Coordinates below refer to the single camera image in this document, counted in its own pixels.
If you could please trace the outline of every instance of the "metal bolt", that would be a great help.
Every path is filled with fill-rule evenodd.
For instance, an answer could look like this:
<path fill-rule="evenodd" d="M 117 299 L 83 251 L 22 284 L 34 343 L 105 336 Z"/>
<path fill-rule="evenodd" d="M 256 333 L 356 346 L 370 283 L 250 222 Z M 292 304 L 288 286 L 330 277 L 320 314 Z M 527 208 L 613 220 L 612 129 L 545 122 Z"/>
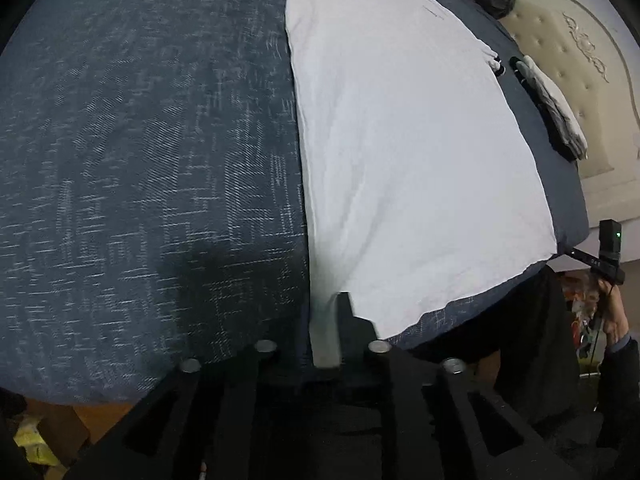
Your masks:
<path fill-rule="evenodd" d="M 462 359 L 455 358 L 445 359 L 442 362 L 442 367 L 450 374 L 459 374 L 466 370 L 465 362 Z"/>
<path fill-rule="evenodd" d="M 199 372 L 202 366 L 197 359 L 185 359 L 180 363 L 180 370 L 186 374 L 193 374 Z"/>
<path fill-rule="evenodd" d="M 255 343 L 254 348 L 260 354 L 270 354 L 277 350 L 278 345 L 271 339 L 260 339 Z"/>
<path fill-rule="evenodd" d="M 368 348 L 369 351 L 373 352 L 374 354 L 386 354 L 387 352 L 389 352 L 389 350 L 391 350 L 391 345 L 386 341 L 376 339 L 369 343 Z"/>

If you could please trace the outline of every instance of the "gray-blue sheet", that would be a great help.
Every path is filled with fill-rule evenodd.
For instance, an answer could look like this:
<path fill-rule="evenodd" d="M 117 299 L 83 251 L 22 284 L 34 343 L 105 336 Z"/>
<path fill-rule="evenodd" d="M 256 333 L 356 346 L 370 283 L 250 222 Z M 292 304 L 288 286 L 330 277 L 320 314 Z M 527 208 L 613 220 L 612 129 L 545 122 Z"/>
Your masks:
<path fill-rule="evenodd" d="M 469 0 L 439 1 L 503 59 L 519 54 Z M 31 8 L 0 56 L 0 386 L 50 402 L 136 400 L 181 358 L 226 358 L 304 308 L 284 5 Z M 586 235 L 577 173 L 510 71 L 500 83 L 558 240 L 575 244 Z M 431 338 L 509 288 L 397 340 Z"/>

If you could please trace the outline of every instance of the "white t-shirt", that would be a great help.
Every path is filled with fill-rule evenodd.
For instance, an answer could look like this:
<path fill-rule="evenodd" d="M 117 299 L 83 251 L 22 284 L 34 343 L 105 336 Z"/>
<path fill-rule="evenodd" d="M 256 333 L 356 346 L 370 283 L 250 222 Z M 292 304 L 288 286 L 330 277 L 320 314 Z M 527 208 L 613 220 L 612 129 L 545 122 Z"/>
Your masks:
<path fill-rule="evenodd" d="M 337 292 L 385 338 L 556 252 L 496 53 L 453 13 L 435 0 L 287 0 L 286 27 L 317 365 L 335 364 L 316 347 Z"/>

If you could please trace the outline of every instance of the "sleeve cuff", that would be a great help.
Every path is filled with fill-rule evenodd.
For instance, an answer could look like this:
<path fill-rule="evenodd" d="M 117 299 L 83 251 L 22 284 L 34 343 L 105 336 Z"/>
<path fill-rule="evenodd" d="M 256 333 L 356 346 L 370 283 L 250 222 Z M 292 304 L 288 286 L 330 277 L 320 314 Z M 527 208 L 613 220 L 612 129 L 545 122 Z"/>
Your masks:
<path fill-rule="evenodd" d="M 619 352 L 620 350 L 622 350 L 626 345 L 629 344 L 629 341 L 631 340 L 631 334 L 629 332 L 627 332 L 625 335 L 623 335 L 617 343 L 614 343 L 613 345 L 607 347 L 607 353 L 609 354 L 615 354 L 616 352 Z"/>

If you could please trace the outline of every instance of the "headboard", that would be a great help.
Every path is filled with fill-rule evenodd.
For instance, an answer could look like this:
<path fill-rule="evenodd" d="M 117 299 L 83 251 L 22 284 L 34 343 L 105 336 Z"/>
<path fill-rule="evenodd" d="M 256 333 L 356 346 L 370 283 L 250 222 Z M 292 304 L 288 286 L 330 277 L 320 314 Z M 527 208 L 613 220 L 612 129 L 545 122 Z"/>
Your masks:
<path fill-rule="evenodd" d="M 590 224 L 640 216 L 640 98 L 612 34 L 578 0 L 516 0 L 501 21 L 560 87 L 587 137 L 578 170 Z"/>

